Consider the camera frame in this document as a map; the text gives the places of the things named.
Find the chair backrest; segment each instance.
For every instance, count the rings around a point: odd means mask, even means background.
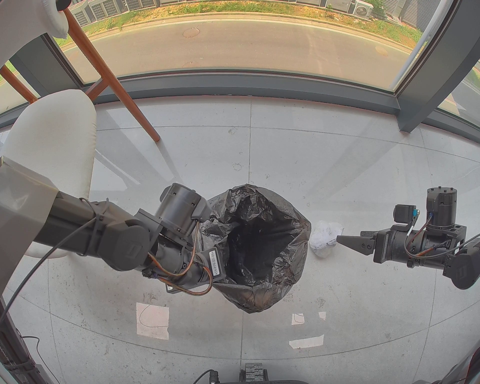
[[[55,0],[0,0],[0,67],[44,33],[67,37],[67,18]]]

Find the trash bag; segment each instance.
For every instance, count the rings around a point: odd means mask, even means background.
[[[333,247],[336,246],[336,237],[342,233],[343,225],[320,220],[310,236],[310,248],[314,254],[325,258],[330,255]]]
[[[197,246],[222,255],[227,277],[214,287],[247,313],[270,308],[301,277],[310,221],[280,195],[250,184],[208,202],[212,214]]]

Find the white label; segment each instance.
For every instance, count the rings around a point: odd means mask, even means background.
[[[220,268],[218,268],[218,261],[216,259],[215,250],[210,251],[209,255],[210,255],[210,264],[212,265],[212,274],[213,276],[217,276],[220,274]]]

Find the white cushion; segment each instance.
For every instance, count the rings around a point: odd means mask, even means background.
[[[67,17],[57,11],[55,0],[1,0],[0,66],[44,33],[67,37]]]
[[[68,89],[29,105],[12,126],[2,154],[48,177],[62,192],[88,198],[96,144],[96,111],[80,90]],[[32,243],[26,255],[50,249]],[[57,250],[53,257],[68,252]]]

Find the green plant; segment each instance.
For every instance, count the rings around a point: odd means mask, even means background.
[[[333,13],[332,4],[328,4],[328,5],[325,7],[325,18],[327,18],[327,17],[332,17],[332,13]]]
[[[386,18],[384,0],[370,0],[369,3],[373,5],[372,13],[380,19]]]

